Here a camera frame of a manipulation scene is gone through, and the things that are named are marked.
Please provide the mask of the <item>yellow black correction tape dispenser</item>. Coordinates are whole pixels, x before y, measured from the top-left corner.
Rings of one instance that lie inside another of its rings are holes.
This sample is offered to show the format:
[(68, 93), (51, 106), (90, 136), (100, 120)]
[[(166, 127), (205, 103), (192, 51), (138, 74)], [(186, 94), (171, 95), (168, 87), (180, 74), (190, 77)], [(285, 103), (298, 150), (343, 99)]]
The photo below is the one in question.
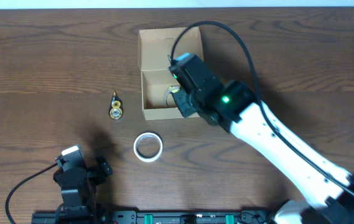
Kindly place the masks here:
[(121, 119), (123, 116), (123, 103), (116, 91), (113, 92), (108, 115), (113, 120)]

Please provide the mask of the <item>clear tape roll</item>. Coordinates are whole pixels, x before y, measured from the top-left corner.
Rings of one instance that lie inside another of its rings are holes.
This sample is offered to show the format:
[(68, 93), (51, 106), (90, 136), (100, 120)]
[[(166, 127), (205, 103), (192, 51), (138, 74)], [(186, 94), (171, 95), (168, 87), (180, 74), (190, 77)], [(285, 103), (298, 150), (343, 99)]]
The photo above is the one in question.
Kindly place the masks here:
[(168, 89), (166, 89), (165, 95), (164, 95), (164, 104), (165, 104), (166, 106), (168, 106), (167, 100), (168, 100), (169, 95), (173, 94), (173, 93), (171, 93), (171, 92), (169, 91), (169, 88), (170, 88), (170, 87), (171, 87), (171, 86), (169, 86)]

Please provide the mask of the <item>white tape roll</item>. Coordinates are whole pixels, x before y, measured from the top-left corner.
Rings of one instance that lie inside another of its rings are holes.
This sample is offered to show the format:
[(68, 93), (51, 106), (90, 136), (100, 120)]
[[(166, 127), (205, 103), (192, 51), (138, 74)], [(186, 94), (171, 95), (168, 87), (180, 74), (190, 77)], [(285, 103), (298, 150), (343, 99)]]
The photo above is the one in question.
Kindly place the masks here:
[(163, 152), (164, 143), (160, 135), (154, 132), (140, 134), (133, 144), (136, 157), (145, 163), (158, 160)]

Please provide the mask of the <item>cardboard box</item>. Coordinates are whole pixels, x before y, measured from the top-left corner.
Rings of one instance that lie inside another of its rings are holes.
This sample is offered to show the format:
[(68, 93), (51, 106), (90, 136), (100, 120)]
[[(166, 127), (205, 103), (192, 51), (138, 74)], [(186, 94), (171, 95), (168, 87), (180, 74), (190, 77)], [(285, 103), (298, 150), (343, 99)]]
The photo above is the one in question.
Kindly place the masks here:
[(169, 72), (168, 56), (183, 27), (145, 29), (138, 32), (138, 66), (141, 71), (141, 101), (145, 120), (179, 119), (182, 117), (169, 95), (164, 104), (166, 89), (179, 83)]

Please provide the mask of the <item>yellow highlighter marker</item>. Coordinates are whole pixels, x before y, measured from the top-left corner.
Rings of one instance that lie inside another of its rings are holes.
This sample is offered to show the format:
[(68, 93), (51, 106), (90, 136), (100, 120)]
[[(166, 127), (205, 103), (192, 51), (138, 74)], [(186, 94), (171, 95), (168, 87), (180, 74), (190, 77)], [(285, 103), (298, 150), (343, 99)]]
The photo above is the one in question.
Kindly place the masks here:
[(177, 93), (179, 90), (180, 90), (180, 87), (179, 87), (179, 86), (171, 86), (171, 87), (169, 88), (169, 91), (170, 91), (171, 93)]

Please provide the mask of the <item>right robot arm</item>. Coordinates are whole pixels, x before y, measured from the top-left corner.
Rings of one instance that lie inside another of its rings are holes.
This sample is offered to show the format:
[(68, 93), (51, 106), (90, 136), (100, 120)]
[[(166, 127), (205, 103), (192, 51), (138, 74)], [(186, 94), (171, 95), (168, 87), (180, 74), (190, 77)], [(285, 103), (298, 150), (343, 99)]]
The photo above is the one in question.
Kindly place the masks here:
[(269, 223), (354, 223), (354, 174), (336, 166), (283, 125), (244, 84), (223, 84), (195, 54), (170, 61), (180, 84), (173, 98), (182, 116), (207, 123), (249, 144), (277, 167), (304, 196), (268, 216)]

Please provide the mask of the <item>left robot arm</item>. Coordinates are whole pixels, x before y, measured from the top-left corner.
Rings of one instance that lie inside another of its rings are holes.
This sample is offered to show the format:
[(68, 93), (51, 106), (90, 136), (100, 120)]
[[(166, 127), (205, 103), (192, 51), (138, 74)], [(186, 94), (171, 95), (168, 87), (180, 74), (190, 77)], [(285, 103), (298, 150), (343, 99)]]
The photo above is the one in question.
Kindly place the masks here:
[(53, 180), (61, 188), (63, 222), (88, 222), (98, 220), (96, 186), (104, 183), (113, 173), (104, 157), (96, 158), (96, 165), (87, 167), (79, 150), (63, 153), (56, 158), (59, 169)]

